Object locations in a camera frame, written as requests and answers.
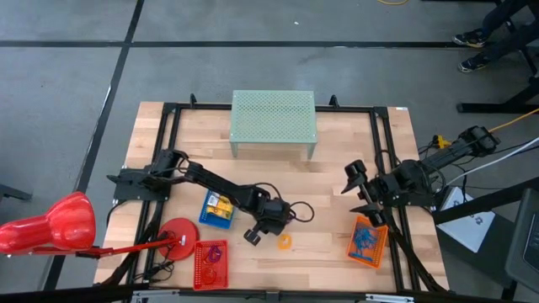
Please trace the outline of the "black horizontal beam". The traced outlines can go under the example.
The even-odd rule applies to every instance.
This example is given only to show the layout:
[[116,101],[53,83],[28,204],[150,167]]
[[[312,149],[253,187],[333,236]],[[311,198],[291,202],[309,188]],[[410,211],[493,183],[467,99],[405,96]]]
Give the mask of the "black horizontal beam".
[[75,289],[41,290],[12,294],[0,294],[0,303],[106,303],[132,298],[147,298],[158,295],[172,296],[215,296],[238,297],[278,302],[299,298],[314,300],[373,300],[382,303],[528,303],[518,300],[492,299],[451,292],[428,292],[402,290],[393,293],[375,291],[295,291],[295,290],[207,290],[188,288],[153,288],[149,284],[125,284],[114,286],[92,286]]

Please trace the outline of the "green perforated metal shelf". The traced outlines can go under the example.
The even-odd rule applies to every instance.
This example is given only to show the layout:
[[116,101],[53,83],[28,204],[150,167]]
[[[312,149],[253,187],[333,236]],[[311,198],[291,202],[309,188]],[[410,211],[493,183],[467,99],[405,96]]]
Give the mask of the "green perforated metal shelf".
[[241,143],[303,144],[312,159],[318,143],[314,92],[235,90],[229,142],[237,156]]

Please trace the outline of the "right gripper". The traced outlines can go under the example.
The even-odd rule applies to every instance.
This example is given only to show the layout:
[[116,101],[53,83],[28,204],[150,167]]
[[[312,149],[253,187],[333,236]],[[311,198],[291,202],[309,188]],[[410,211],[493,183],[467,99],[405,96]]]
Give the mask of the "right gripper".
[[341,191],[342,194],[351,189],[358,188],[359,199],[366,201],[365,205],[350,210],[353,213],[361,213],[366,216],[374,227],[393,227],[395,221],[391,209],[384,209],[382,204],[390,197],[388,187],[381,177],[367,180],[366,166],[361,160],[355,160],[344,167],[347,176],[347,184]]

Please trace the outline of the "yellow packet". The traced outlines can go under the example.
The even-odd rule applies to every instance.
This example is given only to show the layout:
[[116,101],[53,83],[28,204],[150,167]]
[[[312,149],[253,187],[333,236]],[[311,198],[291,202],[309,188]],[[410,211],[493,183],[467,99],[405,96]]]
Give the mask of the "yellow packet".
[[223,219],[231,220],[232,213],[232,203],[227,198],[219,198],[215,206],[214,214]]

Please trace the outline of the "blue plastic basket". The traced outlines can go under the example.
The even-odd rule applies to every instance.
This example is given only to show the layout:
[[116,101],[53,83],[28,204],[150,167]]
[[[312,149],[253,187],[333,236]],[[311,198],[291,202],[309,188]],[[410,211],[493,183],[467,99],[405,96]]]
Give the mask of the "blue plastic basket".
[[211,195],[219,195],[220,198],[226,198],[224,195],[218,194],[216,192],[213,192],[211,190],[208,190],[205,195],[205,199],[200,211],[199,215],[199,223],[206,224],[208,226],[213,226],[220,229],[228,230],[231,227],[232,224],[232,218],[234,213],[234,206],[233,206],[233,213],[231,220],[223,219],[217,215],[214,214],[215,207],[208,206],[206,204],[208,197]]

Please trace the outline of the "dark grey device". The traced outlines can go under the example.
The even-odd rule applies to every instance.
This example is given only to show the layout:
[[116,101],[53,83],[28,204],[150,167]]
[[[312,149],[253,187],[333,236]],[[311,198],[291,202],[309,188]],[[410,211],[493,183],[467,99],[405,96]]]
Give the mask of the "dark grey device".
[[526,189],[520,200],[504,268],[513,280],[539,294],[539,191],[537,190]]

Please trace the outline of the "person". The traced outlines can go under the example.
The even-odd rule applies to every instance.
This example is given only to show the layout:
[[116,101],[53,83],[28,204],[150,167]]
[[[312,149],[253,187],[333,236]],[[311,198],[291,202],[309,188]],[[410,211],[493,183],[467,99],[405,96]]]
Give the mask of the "person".
[[[484,17],[482,25],[478,29],[489,35],[489,39],[496,29],[500,28],[511,16],[528,5],[539,8],[539,0],[502,0],[500,5],[497,5]],[[537,39],[539,39],[539,17],[528,25],[523,25],[515,32],[505,36],[497,43],[490,45],[478,55],[486,57],[492,63]]]

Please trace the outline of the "red plastic basket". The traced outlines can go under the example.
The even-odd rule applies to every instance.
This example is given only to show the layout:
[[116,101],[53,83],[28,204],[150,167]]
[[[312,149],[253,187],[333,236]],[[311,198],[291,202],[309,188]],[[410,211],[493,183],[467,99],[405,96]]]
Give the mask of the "red plastic basket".
[[[222,251],[219,262],[213,264],[204,263],[204,258],[211,246],[218,246]],[[203,290],[223,290],[228,287],[228,255],[226,240],[198,241],[195,243],[195,264],[193,289]],[[213,284],[203,284],[201,281],[201,271],[203,268],[213,268],[216,273],[216,280]]]

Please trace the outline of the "white box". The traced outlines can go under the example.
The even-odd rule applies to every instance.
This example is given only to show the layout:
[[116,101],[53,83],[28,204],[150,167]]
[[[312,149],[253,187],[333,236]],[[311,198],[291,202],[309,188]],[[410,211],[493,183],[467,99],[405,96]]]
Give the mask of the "white box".
[[[441,209],[449,210],[471,200],[473,200],[472,196],[469,194],[463,195],[460,188],[454,187],[445,197]],[[480,212],[457,220],[437,224],[436,227],[471,252],[477,253],[483,244],[494,218],[495,213],[493,211]]]

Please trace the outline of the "black desk bar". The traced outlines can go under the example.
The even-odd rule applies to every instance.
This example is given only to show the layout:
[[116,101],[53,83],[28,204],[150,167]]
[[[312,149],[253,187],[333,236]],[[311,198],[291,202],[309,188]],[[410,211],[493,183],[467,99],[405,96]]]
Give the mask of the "black desk bar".
[[437,211],[432,215],[434,223],[436,225],[443,224],[516,202],[517,200],[520,200],[526,189],[539,190],[539,177],[527,180],[523,183],[518,183],[507,189],[501,189],[491,194],[486,194],[473,199],[470,202],[453,206],[450,209]]

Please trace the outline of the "orange plastic basket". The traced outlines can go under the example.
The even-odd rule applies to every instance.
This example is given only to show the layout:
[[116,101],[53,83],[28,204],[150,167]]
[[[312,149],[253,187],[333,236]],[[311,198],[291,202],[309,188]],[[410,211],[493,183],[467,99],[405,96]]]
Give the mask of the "orange plastic basket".
[[[350,256],[350,253],[355,249],[354,234],[355,234],[355,230],[358,228],[370,228],[372,229],[372,233],[376,234],[377,243],[376,243],[376,247],[372,251],[371,261],[361,259],[361,258],[354,258]],[[356,216],[353,232],[351,233],[351,236],[350,236],[350,241],[347,247],[346,255],[349,258],[359,263],[362,263],[368,267],[375,268],[375,269],[380,268],[382,264],[382,257],[383,257],[384,249],[387,242],[387,233],[388,233],[387,226],[374,227],[370,223],[370,221],[363,215]]]

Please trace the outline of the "red desk lamp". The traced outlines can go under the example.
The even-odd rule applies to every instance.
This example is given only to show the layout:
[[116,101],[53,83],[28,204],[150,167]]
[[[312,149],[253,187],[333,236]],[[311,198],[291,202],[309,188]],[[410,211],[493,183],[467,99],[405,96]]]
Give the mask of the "red desk lamp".
[[75,192],[58,200],[43,215],[0,226],[0,254],[75,255],[80,258],[138,253],[156,248],[170,260],[190,256],[199,241],[196,225],[185,218],[167,221],[152,242],[130,247],[95,247],[96,220],[86,194]]

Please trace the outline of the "dark furniture leg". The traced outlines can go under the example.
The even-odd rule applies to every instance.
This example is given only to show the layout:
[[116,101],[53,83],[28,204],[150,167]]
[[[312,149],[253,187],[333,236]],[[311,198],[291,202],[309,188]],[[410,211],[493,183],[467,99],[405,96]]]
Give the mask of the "dark furniture leg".
[[13,199],[27,201],[27,200],[31,200],[32,194],[29,194],[29,193],[26,193],[24,191],[9,187],[9,186],[4,185],[4,184],[0,184],[0,202],[4,198],[6,198],[6,199],[7,198],[13,198]]

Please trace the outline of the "black furniture base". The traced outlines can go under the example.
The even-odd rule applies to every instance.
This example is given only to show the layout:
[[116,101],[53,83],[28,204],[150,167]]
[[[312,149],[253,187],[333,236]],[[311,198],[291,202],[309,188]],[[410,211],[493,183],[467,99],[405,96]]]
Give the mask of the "black furniture base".
[[539,70],[526,47],[521,49],[520,53],[525,58],[532,73],[526,88],[499,104],[459,103],[456,105],[457,112],[461,114],[526,114],[539,109],[539,104],[531,104],[531,100],[539,96]]

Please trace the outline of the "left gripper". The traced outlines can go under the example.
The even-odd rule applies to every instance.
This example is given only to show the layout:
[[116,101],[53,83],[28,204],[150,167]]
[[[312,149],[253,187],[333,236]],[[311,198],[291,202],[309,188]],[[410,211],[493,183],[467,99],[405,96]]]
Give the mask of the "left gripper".
[[254,246],[260,241],[260,232],[279,236],[291,220],[291,205],[279,198],[259,199],[254,205],[243,208],[243,212],[256,220],[255,226],[243,235],[243,238]]

